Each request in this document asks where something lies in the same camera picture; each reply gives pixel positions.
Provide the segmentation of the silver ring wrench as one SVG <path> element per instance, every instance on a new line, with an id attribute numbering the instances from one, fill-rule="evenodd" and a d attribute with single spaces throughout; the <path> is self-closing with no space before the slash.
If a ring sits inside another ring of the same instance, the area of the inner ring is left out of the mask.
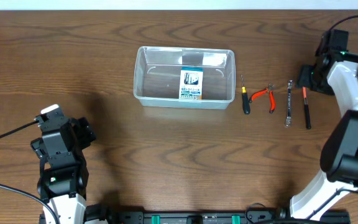
<path id="1" fill-rule="evenodd" d="M 291 89 L 293 86 L 293 80 L 288 81 L 287 85 L 287 117 L 285 120 L 285 126 L 290 127 L 291 126 Z"/>

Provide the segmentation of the white blue cardboard box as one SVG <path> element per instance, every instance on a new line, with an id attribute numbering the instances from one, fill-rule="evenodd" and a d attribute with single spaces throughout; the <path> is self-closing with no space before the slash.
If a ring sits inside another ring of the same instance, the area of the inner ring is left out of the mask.
<path id="1" fill-rule="evenodd" d="M 203 94 L 203 74 L 201 67 L 182 67 L 180 73 L 179 99 L 201 100 Z"/>

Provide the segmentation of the clear plastic container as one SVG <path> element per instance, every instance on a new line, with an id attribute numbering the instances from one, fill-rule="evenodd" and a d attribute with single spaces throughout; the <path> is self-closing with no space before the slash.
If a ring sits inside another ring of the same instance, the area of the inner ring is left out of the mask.
<path id="1" fill-rule="evenodd" d="M 179 99 L 182 67 L 201 67 L 201 100 Z M 138 49 L 134 96 L 144 106 L 225 110 L 235 98 L 236 63 L 227 49 L 151 47 Z"/>

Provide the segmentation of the small black orange hammer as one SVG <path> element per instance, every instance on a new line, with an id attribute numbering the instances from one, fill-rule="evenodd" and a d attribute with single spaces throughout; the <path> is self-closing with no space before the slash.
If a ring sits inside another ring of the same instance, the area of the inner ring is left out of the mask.
<path id="1" fill-rule="evenodd" d="M 306 129 L 311 129 L 311 120 L 310 120 L 310 111 L 308 106 L 308 99 L 307 99 L 307 91 L 306 88 L 303 86 L 303 101 L 304 101 L 304 112 L 305 112 L 305 124 Z"/>

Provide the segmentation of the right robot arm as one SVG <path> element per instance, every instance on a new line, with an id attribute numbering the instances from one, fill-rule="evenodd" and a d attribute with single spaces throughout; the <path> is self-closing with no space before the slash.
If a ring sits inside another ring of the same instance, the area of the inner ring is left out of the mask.
<path id="1" fill-rule="evenodd" d="M 349 193 L 358 194 L 358 55 L 347 50 L 349 33 L 326 31 L 314 65 L 301 67 L 296 86 L 333 95 L 341 120 L 321 151 L 320 169 L 290 200 L 289 216 L 319 221 Z"/>

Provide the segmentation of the orange handled pliers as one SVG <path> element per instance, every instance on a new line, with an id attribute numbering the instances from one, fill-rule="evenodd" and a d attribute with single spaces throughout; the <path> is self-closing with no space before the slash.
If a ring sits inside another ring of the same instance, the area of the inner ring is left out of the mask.
<path id="1" fill-rule="evenodd" d="M 253 95 L 251 95 L 251 97 L 249 98 L 249 103 L 252 103 L 256 98 L 258 98 L 264 94 L 268 94 L 269 100 L 270 100 L 269 113 L 272 114 L 275 111 L 275 107 L 276 107 L 273 90 L 274 90 L 274 85 L 269 83 L 266 88 L 264 88 L 263 90 L 260 90 L 258 92 L 255 92 Z"/>

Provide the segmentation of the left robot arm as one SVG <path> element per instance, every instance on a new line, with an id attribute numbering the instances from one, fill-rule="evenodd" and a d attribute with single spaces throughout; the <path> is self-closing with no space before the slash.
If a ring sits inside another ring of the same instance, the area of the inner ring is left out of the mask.
<path id="1" fill-rule="evenodd" d="M 58 104 L 35 117 L 42 137 L 30 146 L 40 159 L 37 191 L 46 223 L 83 223 L 89 172 L 83 150 L 96 140 L 86 118 L 70 118 Z"/>

